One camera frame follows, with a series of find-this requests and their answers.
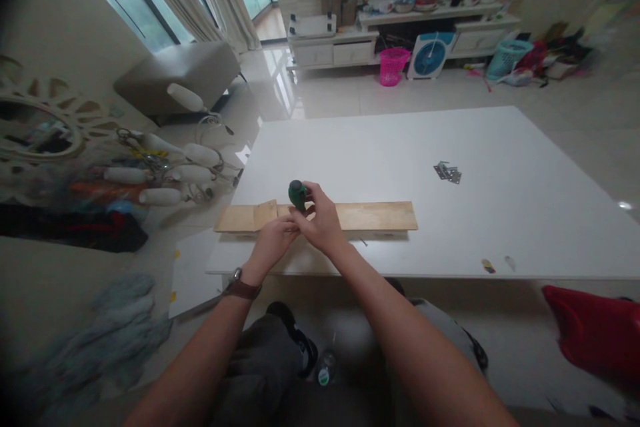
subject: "gray pants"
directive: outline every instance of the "gray pants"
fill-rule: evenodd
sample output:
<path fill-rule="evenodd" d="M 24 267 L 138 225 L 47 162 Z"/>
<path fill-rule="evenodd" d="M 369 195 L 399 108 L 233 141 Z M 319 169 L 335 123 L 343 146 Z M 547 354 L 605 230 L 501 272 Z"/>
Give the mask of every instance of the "gray pants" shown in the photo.
<path fill-rule="evenodd" d="M 455 345 L 465 357 L 478 367 L 473 343 L 467 333 L 445 312 L 423 299 L 410 302 Z M 298 345 L 289 337 L 282 321 L 265 315 L 245 330 L 238 341 L 212 409 L 214 427 L 269 425 L 278 412 L 281 400 L 296 385 L 297 373 L 302 370 L 303 356 Z M 408 397 L 391 376 L 391 397 L 395 425 L 420 425 Z M 317 417 L 313 422 L 298 418 L 297 425 L 323 424 Z M 353 421 L 345 425 L 354 425 Z"/>

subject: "metal bracket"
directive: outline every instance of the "metal bracket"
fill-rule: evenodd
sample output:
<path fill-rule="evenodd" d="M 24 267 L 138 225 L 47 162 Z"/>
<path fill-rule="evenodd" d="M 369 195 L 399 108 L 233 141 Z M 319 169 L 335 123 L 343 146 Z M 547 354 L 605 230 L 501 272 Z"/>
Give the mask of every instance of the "metal bracket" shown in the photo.
<path fill-rule="evenodd" d="M 440 161 L 437 165 L 433 166 L 433 169 L 440 177 L 440 180 L 449 180 L 451 183 L 458 184 L 462 177 L 462 172 L 458 171 L 458 167 L 447 167 L 445 161 Z"/>

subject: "hand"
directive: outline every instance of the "hand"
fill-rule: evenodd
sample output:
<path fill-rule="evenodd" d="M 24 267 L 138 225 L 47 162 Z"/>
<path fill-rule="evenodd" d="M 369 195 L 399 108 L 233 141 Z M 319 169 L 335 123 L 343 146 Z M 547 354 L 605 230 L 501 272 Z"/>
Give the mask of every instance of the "hand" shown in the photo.
<path fill-rule="evenodd" d="M 305 213 L 301 213 L 295 207 L 290 207 L 289 211 L 309 243 L 327 257 L 331 257 L 349 245 L 342 232 L 335 204 L 317 183 L 304 181 L 303 185 L 307 188 L 307 201 L 312 201 L 313 205 Z M 307 217 L 314 212 L 315 217 L 308 220 Z"/>
<path fill-rule="evenodd" d="M 261 285 L 298 235 L 300 232 L 290 215 L 267 222 L 260 229 L 251 257 L 243 266 L 242 282 L 251 286 Z"/>

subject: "green screwdriver handle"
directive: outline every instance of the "green screwdriver handle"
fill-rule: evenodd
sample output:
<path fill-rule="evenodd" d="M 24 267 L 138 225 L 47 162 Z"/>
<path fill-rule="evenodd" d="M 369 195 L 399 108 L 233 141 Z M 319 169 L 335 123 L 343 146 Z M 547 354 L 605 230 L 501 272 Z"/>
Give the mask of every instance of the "green screwdriver handle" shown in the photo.
<path fill-rule="evenodd" d="M 306 210 L 305 200 L 307 199 L 307 189 L 299 180 L 294 180 L 289 184 L 289 200 L 303 214 Z"/>

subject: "blue basket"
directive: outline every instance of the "blue basket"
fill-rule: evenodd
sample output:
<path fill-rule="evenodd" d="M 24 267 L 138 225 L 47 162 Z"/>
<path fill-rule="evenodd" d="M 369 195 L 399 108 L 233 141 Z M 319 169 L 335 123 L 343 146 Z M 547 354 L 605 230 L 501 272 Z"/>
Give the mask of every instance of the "blue basket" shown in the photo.
<path fill-rule="evenodd" d="M 522 58 L 533 50 L 531 42 L 522 40 L 504 40 L 495 50 L 493 60 L 487 68 L 487 78 L 498 80 L 508 75 Z"/>

